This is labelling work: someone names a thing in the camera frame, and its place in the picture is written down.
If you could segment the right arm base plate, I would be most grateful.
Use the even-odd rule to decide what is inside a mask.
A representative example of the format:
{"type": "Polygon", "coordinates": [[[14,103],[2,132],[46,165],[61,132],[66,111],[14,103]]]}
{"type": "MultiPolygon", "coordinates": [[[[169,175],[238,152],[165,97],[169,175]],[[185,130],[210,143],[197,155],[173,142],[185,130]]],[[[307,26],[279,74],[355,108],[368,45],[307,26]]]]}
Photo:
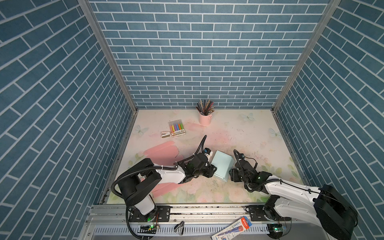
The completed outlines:
{"type": "Polygon", "coordinates": [[[289,217],[281,217],[277,212],[269,206],[265,205],[248,205],[245,207],[245,211],[250,215],[251,221],[260,222],[260,221],[275,221],[275,222],[284,222],[291,221],[289,217]]]}

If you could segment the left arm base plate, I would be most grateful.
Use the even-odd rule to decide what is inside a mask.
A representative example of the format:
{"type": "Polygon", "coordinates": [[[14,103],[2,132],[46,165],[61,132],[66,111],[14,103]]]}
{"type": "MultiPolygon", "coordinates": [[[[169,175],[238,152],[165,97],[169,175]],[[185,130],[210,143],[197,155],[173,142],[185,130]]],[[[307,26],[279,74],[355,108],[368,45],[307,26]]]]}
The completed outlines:
{"type": "Polygon", "coordinates": [[[148,214],[143,215],[137,208],[130,208],[130,223],[157,223],[169,222],[171,214],[170,206],[155,206],[148,214]]]}

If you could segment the light blue paper box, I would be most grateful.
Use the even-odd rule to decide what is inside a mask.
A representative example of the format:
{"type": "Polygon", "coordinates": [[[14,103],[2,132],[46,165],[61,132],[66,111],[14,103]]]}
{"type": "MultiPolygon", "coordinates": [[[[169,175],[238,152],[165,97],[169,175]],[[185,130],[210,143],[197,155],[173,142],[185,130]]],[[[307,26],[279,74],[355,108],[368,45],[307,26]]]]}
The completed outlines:
{"type": "Polygon", "coordinates": [[[217,168],[214,177],[223,182],[227,182],[230,176],[230,169],[234,166],[234,162],[232,156],[216,151],[211,162],[211,164],[217,168]]]}

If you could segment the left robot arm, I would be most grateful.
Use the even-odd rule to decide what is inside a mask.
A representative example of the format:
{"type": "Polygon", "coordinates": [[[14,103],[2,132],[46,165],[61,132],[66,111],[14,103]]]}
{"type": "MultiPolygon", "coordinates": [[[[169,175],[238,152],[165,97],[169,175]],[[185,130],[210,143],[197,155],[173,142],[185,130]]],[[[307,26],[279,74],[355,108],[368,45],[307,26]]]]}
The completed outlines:
{"type": "Polygon", "coordinates": [[[205,153],[198,153],[174,166],[156,165],[146,158],[128,169],[112,183],[111,191],[123,199],[126,207],[136,208],[142,216],[152,218],[157,210],[151,192],[159,184],[185,184],[194,178],[213,177],[217,167],[205,153]]]}

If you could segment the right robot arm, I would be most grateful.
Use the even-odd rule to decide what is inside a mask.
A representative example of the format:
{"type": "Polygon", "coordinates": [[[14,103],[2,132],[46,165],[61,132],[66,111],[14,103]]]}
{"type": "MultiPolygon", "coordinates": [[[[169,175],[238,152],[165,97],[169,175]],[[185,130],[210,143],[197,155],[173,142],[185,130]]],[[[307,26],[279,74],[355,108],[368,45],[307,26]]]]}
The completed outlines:
{"type": "Polygon", "coordinates": [[[310,187],[258,172],[245,159],[229,170],[231,181],[249,192],[269,195],[262,211],[270,221],[290,218],[322,227],[337,240],[350,240],[358,225],[358,212],[334,187],[310,187]]]}

